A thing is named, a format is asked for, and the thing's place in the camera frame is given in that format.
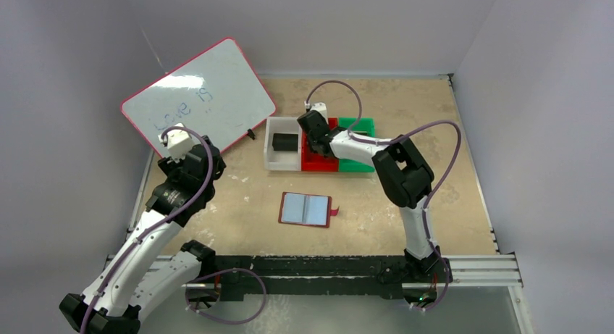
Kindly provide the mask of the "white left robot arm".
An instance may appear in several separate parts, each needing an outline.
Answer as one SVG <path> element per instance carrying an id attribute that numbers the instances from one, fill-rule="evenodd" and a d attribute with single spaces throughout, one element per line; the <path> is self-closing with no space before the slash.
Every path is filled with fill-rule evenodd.
<path id="1" fill-rule="evenodd" d="M 117 255 L 83 292 L 68 293 L 59 305 L 70 326 L 87 333 L 136 333 L 145 318 L 182 284 L 214 271 L 215 252 L 191 240 L 156 271 L 161 250 L 204 209 L 215 194 L 224 160 L 217 147 L 195 145 L 179 162 L 158 161 L 167 176 L 156 186 L 145 211 Z"/>

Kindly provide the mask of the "red leather card holder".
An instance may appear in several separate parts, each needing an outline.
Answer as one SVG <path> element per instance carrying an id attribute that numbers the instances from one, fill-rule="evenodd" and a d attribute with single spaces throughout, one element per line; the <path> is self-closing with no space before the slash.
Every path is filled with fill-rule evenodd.
<path id="1" fill-rule="evenodd" d="M 278 223 L 328 228 L 339 209 L 332 206 L 331 196 L 283 192 Z"/>

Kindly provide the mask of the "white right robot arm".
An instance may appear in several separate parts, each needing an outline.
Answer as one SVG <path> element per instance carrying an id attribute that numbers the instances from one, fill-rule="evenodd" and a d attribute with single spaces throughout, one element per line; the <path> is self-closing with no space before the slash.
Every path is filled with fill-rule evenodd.
<path id="1" fill-rule="evenodd" d="M 372 138 L 342 127 L 331 128 L 316 110 L 301 115 L 298 124 L 312 152 L 374 168 L 386 197 L 399 207 L 408 266 L 420 273 L 430 271 L 438 262 L 437 242 L 430 231 L 425 203 L 432 192 L 434 173 L 413 141 Z"/>

